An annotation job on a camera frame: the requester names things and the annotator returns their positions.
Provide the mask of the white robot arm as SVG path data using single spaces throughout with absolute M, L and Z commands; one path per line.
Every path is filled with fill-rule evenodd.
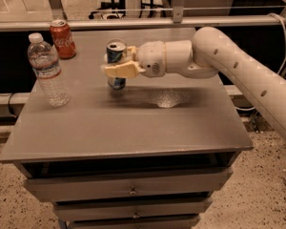
M 223 73 L 286 141 L 286 79 L 252 58 L 222 31 L 204 27 L 190 40 L 153 41 L 140 47 L 113 39 L 101 66 L 109 78 L 177 73 L 205 79 Z

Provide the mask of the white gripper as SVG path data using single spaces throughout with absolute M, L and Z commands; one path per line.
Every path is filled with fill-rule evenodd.
M 127 62 L 134 59 L 134 47 L 117 47 L 110 45 L 106 49 L 105 58 L 108 65 L 102 65 L 101 70 L 107 77 L 134 78 L 140 73 L 147 77 L 162 77 L 165 74 L 164 63 L 165 44 L 162 41 L 147 42 L 136 52 L 137 62 Z

